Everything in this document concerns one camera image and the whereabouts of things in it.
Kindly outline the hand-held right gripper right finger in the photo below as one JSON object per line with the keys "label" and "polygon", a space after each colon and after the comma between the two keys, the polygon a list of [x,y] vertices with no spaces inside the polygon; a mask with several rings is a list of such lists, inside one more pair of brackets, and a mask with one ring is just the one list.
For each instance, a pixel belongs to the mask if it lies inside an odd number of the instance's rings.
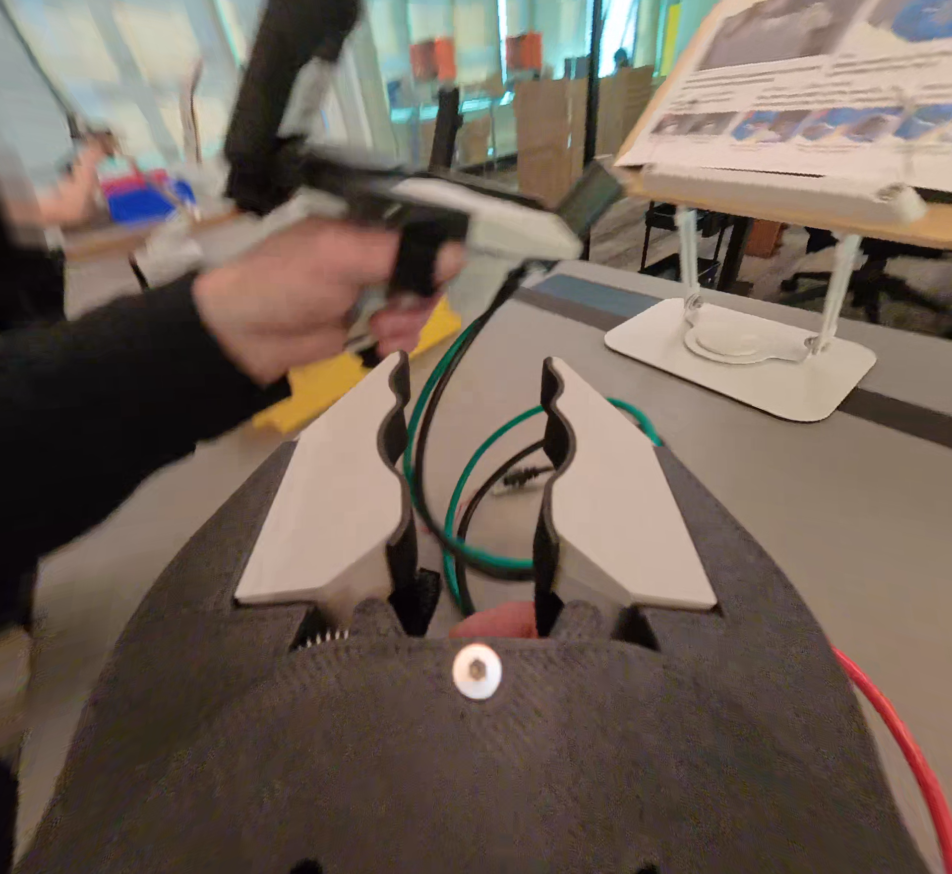
{"label": "hand-held right gripper right finger", "polygon": [[630,610],[714,610],[715,590],[649,419],[557,357],[542,363],[540,405],[541,449],[553,472],[533,538],[539,635],[572,602],[593,606],[611,624]]}

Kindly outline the instruction sheet on wooden stand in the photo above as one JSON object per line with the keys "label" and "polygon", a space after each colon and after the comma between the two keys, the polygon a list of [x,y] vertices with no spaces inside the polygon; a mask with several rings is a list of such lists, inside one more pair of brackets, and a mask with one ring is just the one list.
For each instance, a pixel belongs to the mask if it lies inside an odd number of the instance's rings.
{"label": "instruction sheet on wooden stand", "polygon": [[702,20],[672,70],[656,88],[625,138],[615,164],[610,167],[625,197],[701,207],[757,220],[810,225],[837,234],[870,236],[949,251],[950,204],[927,203],[910,187],[708,167],[667,166],[655,170],[653,166],[623,164],[624,155],[650,128],[662,102],[687,70],[691,57],[707,42],[725,1],[717,1]]}

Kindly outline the printed instruction sheet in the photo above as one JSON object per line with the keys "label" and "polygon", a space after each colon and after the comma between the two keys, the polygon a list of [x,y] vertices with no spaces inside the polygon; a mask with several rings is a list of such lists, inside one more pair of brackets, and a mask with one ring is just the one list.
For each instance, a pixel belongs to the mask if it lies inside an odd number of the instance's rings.
{"label": "printed instruction sheet", "polygon": [[618,164],[951,188],[951,0],[722,0]]}

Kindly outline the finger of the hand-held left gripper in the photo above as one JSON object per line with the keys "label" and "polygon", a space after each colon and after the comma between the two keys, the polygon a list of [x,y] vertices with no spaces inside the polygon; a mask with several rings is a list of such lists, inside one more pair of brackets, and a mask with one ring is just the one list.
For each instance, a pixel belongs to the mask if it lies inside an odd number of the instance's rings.
{"label": "finger of the hand-held left gripper", "polygon": [[394,187],[401,199],[421,201],[467,215],[467,262],[578,259],[583,243],[556,214],[446,179],[414,176]]}

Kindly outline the person's left hand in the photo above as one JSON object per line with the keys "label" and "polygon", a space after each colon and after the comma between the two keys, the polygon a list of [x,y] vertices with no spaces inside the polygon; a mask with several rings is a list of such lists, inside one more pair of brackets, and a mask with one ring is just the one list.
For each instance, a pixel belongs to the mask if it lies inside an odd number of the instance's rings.
{"label": "person's left hand", "polygon": [[363,293],[387,285],[397,233],[309,218],[201,274],[192,297],[208,333],[262,387],[346,347]]}

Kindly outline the person's left forearm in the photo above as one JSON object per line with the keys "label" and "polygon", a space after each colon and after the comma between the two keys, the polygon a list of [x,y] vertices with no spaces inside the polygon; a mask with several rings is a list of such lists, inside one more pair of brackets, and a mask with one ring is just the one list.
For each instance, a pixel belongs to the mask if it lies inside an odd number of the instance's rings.
{"label": "person's left forearm", "polygon": [[286,399],[227,358],[194,274],[75,320],[2,335],[2,628],[30,624],[38,562],[150,475]]}

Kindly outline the black pole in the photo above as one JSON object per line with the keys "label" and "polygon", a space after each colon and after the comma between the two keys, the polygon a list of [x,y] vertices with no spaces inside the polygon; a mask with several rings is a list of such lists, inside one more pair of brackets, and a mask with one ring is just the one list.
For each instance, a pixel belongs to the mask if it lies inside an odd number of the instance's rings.
{"label": "black pole", "polygon": [[603,0],[591,0],[585,141],[582,155],[584,169],[594,161],[596,156],[602,33]]}

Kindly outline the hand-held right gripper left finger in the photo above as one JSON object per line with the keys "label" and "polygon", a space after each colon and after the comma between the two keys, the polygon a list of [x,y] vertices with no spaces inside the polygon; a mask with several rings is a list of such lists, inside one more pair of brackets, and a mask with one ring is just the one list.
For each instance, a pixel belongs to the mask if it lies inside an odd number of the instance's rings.
{"label": "hand-held right gripper left finger", "polygon": [[395,352],[303,429],[234,591],[238,606],[310,606],[344,630],[377,599],[407,635],[425,635],[441,579],[419,565],[400,470],[410,396],[409,357]]}

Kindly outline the yellow plastic bin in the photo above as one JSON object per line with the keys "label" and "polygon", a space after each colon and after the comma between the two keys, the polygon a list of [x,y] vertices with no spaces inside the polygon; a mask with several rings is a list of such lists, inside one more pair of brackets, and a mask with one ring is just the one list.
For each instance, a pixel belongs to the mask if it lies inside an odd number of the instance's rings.
{"label": "yellow plastic bin", "polygon": [[[448,304],[440,300],[423,328],[411,360],[436,346],[455,339],[462,330],[462,321]],[[289,377],[291,395],[257,414],[251,426],[258,431],[284,437],[306,428],[330,406],[350,392],[368,374],[360,359],[344,354],[325,362],[292,369]]]}

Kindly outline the black office chair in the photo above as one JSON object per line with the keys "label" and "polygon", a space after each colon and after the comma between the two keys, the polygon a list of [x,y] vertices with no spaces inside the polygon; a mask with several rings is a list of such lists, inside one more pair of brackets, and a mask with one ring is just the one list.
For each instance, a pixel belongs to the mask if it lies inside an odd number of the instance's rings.
{"label": "black office chair", "polygon": [[[938,336],[951,338],[950,294],[932,294],[920,290],[900,275],[890,272],[891,262],[898,260],[938,262],[950,282],[950,253],[940,249],[917,247],[910,244],[864,237],[860,243],[863,263],[856,268],[847,286],[849,305],[871,324],[883,324],[883,303],[920,309],[937,318]],[[827,296],[832,273],[830,271],[799,270],[779,283],[776,302],[792,308],[803,308],[811,302],[821,302]]]}

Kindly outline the cardboard box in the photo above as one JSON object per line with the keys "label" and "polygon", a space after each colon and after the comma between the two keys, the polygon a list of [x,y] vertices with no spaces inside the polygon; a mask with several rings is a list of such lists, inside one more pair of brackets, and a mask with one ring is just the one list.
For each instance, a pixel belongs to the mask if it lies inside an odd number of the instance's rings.
{"label": "cardboard box", "polygon": [[[652,96],[653,66],[599,82],[595,157],[616,155]],[[519,190],[554,209],[584,170],[588,79],[519,82],[515,88]]]}

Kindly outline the black ethernet splitter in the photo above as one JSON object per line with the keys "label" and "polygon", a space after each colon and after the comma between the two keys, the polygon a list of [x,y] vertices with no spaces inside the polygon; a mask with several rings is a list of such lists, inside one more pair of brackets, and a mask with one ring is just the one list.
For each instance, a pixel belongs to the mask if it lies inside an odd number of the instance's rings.
{"label": "black ethernet splitter", "polygon": [[598,159],[585,166],[575,183],[557,203],[554,212],[579,238],[617,202],[625,197],[618,178]]}

